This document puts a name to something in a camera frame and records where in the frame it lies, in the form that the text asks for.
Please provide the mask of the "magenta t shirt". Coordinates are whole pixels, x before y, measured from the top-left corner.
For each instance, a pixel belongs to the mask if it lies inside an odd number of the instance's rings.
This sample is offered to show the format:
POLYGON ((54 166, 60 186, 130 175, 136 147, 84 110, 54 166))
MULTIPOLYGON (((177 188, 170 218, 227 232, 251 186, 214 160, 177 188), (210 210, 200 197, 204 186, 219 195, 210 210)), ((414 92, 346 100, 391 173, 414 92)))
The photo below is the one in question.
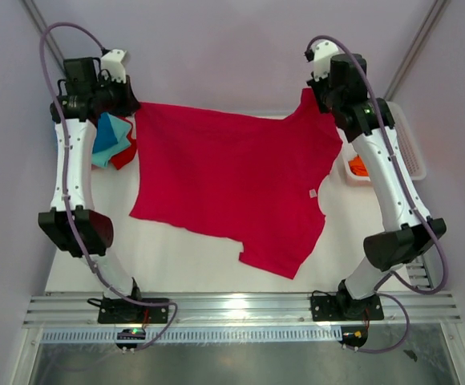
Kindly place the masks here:
POLYGON ((325 227, 317 194, 342 147, 311 89, 281 120, 143 103, 135 122, 134 218, 239 241, 242 263, 296 276, 325 227))

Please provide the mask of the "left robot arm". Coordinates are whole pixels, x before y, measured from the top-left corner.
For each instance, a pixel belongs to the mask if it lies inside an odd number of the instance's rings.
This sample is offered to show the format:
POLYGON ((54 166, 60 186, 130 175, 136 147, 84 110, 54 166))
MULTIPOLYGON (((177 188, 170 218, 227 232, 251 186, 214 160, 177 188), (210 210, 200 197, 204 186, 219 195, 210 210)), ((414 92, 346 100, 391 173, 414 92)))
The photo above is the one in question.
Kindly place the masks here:
POLYGON ((63 252, 80 260, 103 286, 101 311, 126 322, 142 317, 144 303, 135 279, 111 253, 114 229, 109 217, 95 211, 91 195, 91 156, 99 117, 127 118, 140 104, 130 77, 112 71, 104 59, 84 57, 63 63, 64 79, 50 105, 58 145, 57 176, 50 208, 38 225, 63 252))

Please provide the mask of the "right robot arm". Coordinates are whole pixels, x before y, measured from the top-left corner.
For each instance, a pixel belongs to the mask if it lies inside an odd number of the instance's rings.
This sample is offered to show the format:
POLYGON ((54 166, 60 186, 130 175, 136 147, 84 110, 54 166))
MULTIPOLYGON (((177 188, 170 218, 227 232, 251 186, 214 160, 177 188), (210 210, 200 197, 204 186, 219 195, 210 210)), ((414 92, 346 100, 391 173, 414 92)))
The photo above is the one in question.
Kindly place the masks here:
POLYGON ((444 219, 433 218, 416 192, 398 145, 394 119, 384 99, 366 78, 366 61, 325 48, 305 53, 312 63, 308 81, 320 112, 330 113, 367 168, 382 214, 383 232, 363 242, 365 257, 338 286, 335 309, 356 319, 376 303, 376 290, 397 271, 431 247, 446 232, 444 219))

